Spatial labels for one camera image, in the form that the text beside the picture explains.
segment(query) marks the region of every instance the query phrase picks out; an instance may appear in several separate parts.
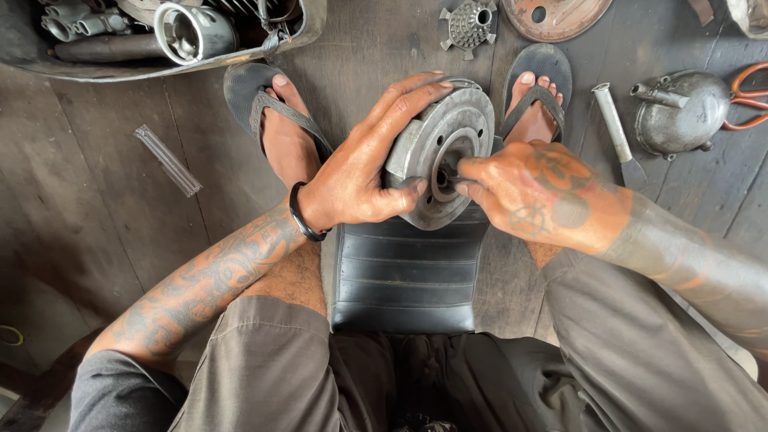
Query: rusty disc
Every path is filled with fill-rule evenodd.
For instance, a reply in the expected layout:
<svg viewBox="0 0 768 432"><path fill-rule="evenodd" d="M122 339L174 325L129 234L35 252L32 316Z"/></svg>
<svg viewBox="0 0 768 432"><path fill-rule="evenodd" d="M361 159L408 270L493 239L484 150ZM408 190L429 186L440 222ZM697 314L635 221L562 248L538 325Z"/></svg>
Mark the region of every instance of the rusty disc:
<svg viewBox="0 0 768 432"><path fill-rule="evenodd" d="M509 21L536 42L562 42L590 28L611 0L502 0Z"/></svg>

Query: foot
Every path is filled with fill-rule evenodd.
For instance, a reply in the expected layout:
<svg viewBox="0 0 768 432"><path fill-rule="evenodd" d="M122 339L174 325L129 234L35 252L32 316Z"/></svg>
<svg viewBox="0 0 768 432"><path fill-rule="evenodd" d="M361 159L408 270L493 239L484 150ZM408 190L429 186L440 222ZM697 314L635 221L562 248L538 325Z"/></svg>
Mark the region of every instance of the foot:
<svg viewBox="0 0 768 432"><path fill-rule="evenodd" d="M272 88L268 88L266 93L309 117L299 92L284 75L275 75ZM268 107L264 108L261 115L261 124L266 159L277 177L289 190L298 181L309 183L320 169L320 159L312 135Z"/></svg>
<svg viewBox="0 0 768 432"><path fill-rule="evenodd" d="M536 75L533 72L527 71L520 74L518 80L512 86L512 100L507 109L507 114L520 102L526 92L533 87ZM558 101L558 104L563 103L563 94L558 93L558 86L549 80L549 77L542 76L538 79L538 84L541 87L547 88L554 98ZM504 144L508 145L511 142L524 141L530 142L535 139L542 140L544 142L552 142L554 133L558 130L557 124L554 122L552 114L541 103L541 101L534 102L520 118L520 121L512 128L509 135L504 139Z"/></svg>

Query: flip-flop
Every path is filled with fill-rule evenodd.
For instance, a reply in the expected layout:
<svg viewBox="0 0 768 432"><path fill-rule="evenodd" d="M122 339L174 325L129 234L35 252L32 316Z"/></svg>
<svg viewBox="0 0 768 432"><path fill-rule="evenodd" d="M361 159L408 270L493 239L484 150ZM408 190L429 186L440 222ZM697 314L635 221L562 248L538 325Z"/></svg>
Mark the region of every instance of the flip-flop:
<svg viewBox="0 0 768 432"><path fill-rule="evenodd" d="M504 85L504 105L502 106L502 118L504 118L509 104L512 100L512 85L518 80L520 74L525 71L531 71L536 75L533 87L531 87L520 102L512 109L509 116L502 122L499 135L502 142L507 138L512 128L520 121L525 110L535 101L541 101L542 104L552 113L554 122L558 125L553 141L559 141L563 137L565 130L565 109L571 101L571 91L573 89L573 78L571 76L571 64L565 57L563 51L552 44L533 44L522 50L512 62L507 74L507 81ZM549 77L551 82L558 86L558 91L563 94L562 105L554 98L552 93L538 84L541 76Z"/></svg>
<svg viewBox="0 0 768 432"><path fill-rule="evenodd" d="M265 157L264 142L261 139L261 112L265 107L270 107L313 135L317 155L320 162L324 163L333 153L333 148L315 121L264 91L272 87L272 77L278 74L285 75L278 68L264 63L243 63L227 68L224 73L224 98L230 111L240 126L259 142Z"/></svg>

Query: orange handle scissors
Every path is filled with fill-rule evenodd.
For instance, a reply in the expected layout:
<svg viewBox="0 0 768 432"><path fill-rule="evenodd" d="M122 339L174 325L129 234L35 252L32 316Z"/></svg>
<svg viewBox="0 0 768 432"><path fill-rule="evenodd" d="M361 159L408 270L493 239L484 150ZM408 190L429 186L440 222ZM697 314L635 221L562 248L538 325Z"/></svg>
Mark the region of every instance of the orange handle scissors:
<svg viewBox="0 0 768 432"><path fill-rule="evenodd" d="M768 110L768 102L755 100L755 98L768 96L768 90L741 91L740 89L741 83L746 79L747 76L751 75L755 71L759 71L760 69L765 68L768 68L768 61L752 65L741 72L739 76L733 80L733 84L730 86L730 90L733 92L733 97L730 99L730 103L749 105L754 108L762 108ZM744 129L757 126L765 120L768 120L768 114L763 114L748 123L744 123L743 125L732 125L728 120L726 120L723 122L723 128L728 129L729 131L743 131Z"/></svg>

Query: black rubber bangle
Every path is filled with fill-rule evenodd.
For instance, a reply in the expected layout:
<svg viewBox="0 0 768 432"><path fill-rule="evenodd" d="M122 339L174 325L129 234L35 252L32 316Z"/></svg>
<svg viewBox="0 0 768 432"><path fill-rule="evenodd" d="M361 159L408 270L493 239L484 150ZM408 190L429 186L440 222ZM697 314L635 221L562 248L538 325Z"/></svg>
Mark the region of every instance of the black rubber bangle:
<svg viewBox="0 0 768 432"><path fill-rule="evenodd" d="M299 189L305 184L306 183L303 181L298 181L293 186L293 188L291 188L290 197L288 198L288 210L290 210L290 215L293 220L296 221L297 225L299 225L301 234L304 234L304 236L309 238L311 241L323 241L326 239L326 235L328 235L328 232L331 231L332 228L328 230L322 230L319 234L317 234L312 228L309 227L309 225L306 224L304 218L301 217L301 213L299 213L299 204L296 202L296 196L299 194Z"/></svg>

